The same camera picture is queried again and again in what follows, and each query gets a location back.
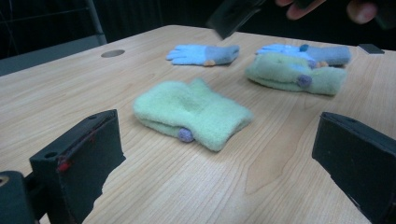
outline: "dark background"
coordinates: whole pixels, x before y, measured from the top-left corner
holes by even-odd
[[[169,24],[206,27],[222,0],[94,0],[107,42]],[[396,29],[383,31],[375,21],[349,20],[347,1],[330,0],[297,21],[273,0],[262,6],[241,32],[357,46],[371,43],[396,50]],[[0,59],[95,35],[82,0],[0,0]]]

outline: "light green mitten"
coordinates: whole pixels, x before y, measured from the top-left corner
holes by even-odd
[[[160,83],[136,98],[133,111],[144,125],[213,151],[222,150],[253,119],[247,108],[213,92],[200,78]]]
[[[257,55],[245,74],[267,87],[326,95],[335,95],[347,76],[346,70],[342,68],[312,69],[304,58],[277,52]]]

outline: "folded glove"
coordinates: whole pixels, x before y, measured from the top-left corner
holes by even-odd
[[[246,69],[246,76],[264,86],[283,91],[335,95],[347,72],[334,67],[312,69],[306,59],[272,52],[257,55]]]
[[[215,47],[205,45],[178,45],[166,56],[177,65],[214,66],[232,63],[239,55],[239,46]]]
[[[349,48],[346,46],[316,48],[309,45],[295,47],[292,45],[273,44],[263,46],[257,50],[258,54],[267,52],[284,53],[289,56],[302,57],[315,63],[325,62],[328,65],[344,65],[349,63],[351,58]]]
[[[222,150],[253,119],[248,109],[213,92],[200,78],[190,84],[160,83],[136,98],[133,111],[144,125],[183,142],[195,139],[213,151]]]

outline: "table surface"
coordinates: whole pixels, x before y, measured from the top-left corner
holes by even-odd
[[[242,33],[220,40],[208,29],[173,25],[0,77],[0,170],[28,175],[41,148],[89,115],[117,109],[126,161],[84,223],[369,223],[311,152],[323,111],[396,137],[396,52],[350,47],[346,82],[330,97],[249,81],[244,70],[254,52],[273,43],[333,46]],[[175,66],[165,56],[179,44],[241,51],[227,66]],[[114,49],[125,52],[101,57]],[[255,116],[219,153],[157,133],[132,111],[156,84],[195,77]]]

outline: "wood grain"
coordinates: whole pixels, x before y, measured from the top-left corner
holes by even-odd
[[[369,223],[311,151],[323,111],[396,137],[396,52],[350,47],[346,83],[329,97],[246,79],[254,52],[273,43],[331,45],[242,33],[220,41],[207,29],[165,26],[0,77],[0,170],[28,175],[38,150],[89,115],[117,109],[127,160],[85,223]],[[241,52],[227,66],[173,66],[165,56],[178,44],[239,45]],[[114,49],[125,53],[101,57]],[[219,153],[144,127],[131,108],[156,84],[195,77],[255,116]]]

